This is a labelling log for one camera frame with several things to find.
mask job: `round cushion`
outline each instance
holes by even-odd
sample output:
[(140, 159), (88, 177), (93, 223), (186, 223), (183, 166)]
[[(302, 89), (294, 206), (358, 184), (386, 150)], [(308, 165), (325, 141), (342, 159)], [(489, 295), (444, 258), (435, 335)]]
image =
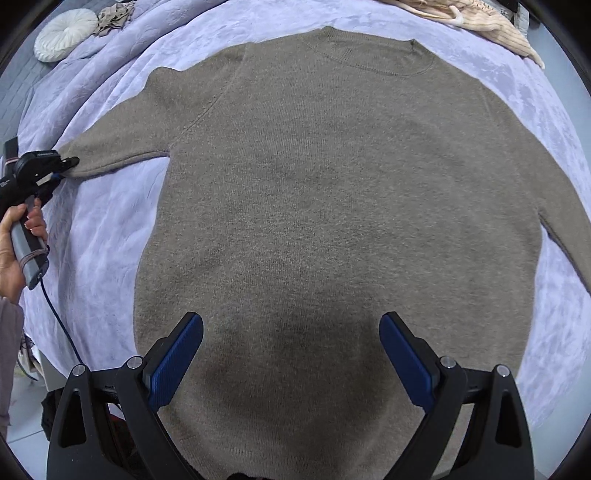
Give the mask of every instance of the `round cushion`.
[(92, 35), (99, 21), (92, 10), (68, 10), (52, 19), (35, 39), (34, 52), (40, 61), (60, 61)]

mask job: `sweater collar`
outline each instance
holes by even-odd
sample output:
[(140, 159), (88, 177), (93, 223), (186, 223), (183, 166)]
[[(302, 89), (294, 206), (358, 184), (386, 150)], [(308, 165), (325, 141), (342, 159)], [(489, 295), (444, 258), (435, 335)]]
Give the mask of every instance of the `sweater collar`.
[(397, 76), (426, 71), (436, 58), (416, 40), (393, 40), (324, 27), (303, 35), (316, 52), (364, 70)]

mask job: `bed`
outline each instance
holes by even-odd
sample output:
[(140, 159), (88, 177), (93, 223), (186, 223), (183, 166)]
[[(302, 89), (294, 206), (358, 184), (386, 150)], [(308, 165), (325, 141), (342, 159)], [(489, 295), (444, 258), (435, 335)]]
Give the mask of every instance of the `bed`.
[(33, 97), (34, 86), (56, 66), (55, 63), (42, 63), (33, 55), (33, 44), (41, 29), (67, 10), (87, 8), (98, 12), (110, 4), (111, 0), (64, 0), (26, 37), (0, 76), (0, 110), (3, 111), (0, 138), (8, 139), (17, 134), (21, 115)]
[[(21, 151), (60, 146), (136, 95), (156, 67), (184, 70), (247, 41), (341, 30), (416, 38), (499, 95), (544, 144), (591, 213), (591, 174), (574, 128), (543, 72), (464, 30), (375, 0), (138, 0), (132, 21), (90, 38), (35, 87), (23, 112)], [(136, 354), (134, 280), (156, 215), (167, 158), (62, 184), (44, 209), (50, 225), (48, 294), (91, 369)], [(530, 337), (517, 381), (531, 429), (543, 424), (576, 382), (591, 340), (591, 297), (541, 227)], [(22, 298), (27, 333), (64, 375), (77, 363), (39, 289)]]

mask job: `sweater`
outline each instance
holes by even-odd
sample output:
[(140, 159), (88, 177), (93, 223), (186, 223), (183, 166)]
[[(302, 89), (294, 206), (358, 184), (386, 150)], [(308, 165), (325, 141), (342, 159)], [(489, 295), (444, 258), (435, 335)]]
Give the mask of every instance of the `sweater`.
[[(423, 416), (378, 336), (517, 374), (542, 223), (591, 278), (566, 175), (494, 93), (418, 42), (330, 27), (159, 68), (60, 149), (89, 177), (170, 156), (141, 258), (144, 354), (203, 343), (160, 419), (208, 480), (378, 480)], [(440, 470), (453, 463), (460, 416)]]

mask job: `human hand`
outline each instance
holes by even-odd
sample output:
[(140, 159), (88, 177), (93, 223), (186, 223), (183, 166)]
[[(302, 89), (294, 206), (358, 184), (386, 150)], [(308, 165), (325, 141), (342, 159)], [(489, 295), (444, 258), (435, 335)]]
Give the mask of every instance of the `human hand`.
[[(27, 206), (24, 203), (10, 207), (0, 222), (0, 296), (6, 297), (14, 305), (18, 304), (26, 283), (21, 267), (14, 255), (10, 229), (12, 224), (18, 222), (26, 211)], [(47, 241), (47, 225), (41, 212), (41, 200), (35, 199), (35, 206), (29, 212), (28, 218), (25, 227), (33, 235)]]

